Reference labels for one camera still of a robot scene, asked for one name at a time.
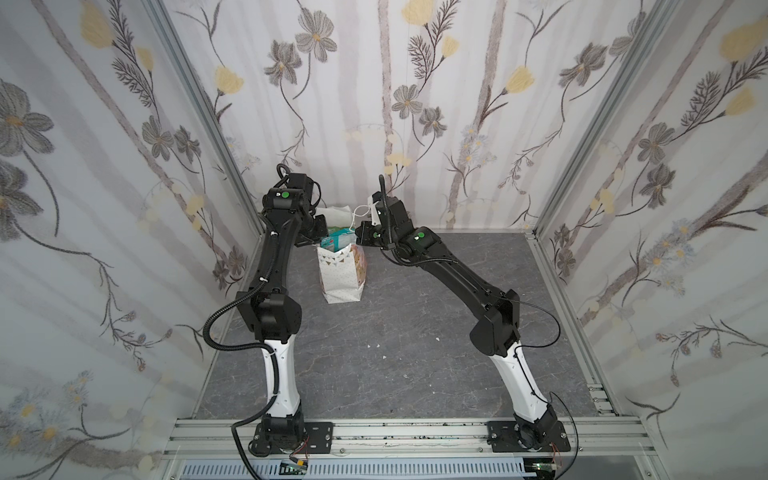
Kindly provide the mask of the teal snack packet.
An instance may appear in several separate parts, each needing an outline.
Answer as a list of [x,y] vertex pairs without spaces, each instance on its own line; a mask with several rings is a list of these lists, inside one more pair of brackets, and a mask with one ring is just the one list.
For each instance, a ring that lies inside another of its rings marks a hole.
[[329,252],[338,252],[356,243],[355,232],[350,228],[332,228],[320,241],[320,247]]

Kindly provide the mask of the white cartoon paper gift bag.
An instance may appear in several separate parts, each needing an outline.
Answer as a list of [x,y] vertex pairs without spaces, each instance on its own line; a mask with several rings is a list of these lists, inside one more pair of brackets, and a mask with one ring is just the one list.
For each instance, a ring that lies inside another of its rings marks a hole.
[[[367,218],[370,210],[367,205],[359,205],[354,209],[349,206],[319,208],[317,212],[325,216],[329,232],[332,228],[350,228],[354,231]],[[316,252],[325,300],[329,304],[360,301],[367,273],[363,248],[355,243],[338,252],[329,252],[319,245]]]

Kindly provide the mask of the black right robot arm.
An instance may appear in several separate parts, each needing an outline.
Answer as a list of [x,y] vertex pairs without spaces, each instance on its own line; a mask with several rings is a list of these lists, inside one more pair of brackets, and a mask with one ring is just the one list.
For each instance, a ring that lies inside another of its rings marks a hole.
[[490,358],[512,401],[513,441],[524,450],[570,449],[569,439],[551,402],[533,378],[519,331],[525,304],[513,290],[485,281],[452,253],[428,227],[413,225],[403,203],[381,192],[372,195],[372,219],[356,228],[357,243],[390,253],[393,263],[418,267],[458,297],[476,319],[469,337]]

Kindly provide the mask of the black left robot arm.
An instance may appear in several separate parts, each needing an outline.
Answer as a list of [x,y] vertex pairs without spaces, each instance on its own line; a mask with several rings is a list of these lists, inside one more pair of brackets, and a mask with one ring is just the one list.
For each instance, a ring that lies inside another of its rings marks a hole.
[[305,441],[306,429],[296,384],[294,340],[302,320],[302,307],[289,295],[287,273],[293,249],[318,243],[327,235],[325,218],[317,213],[313,196],[319,185],[308,175],[280,164],[279,181],[264,195],[260,219],[265,236],[254,277],[238,311],[264,351],[267,411],[249,445],[252,454],[265,457],[293,451]]

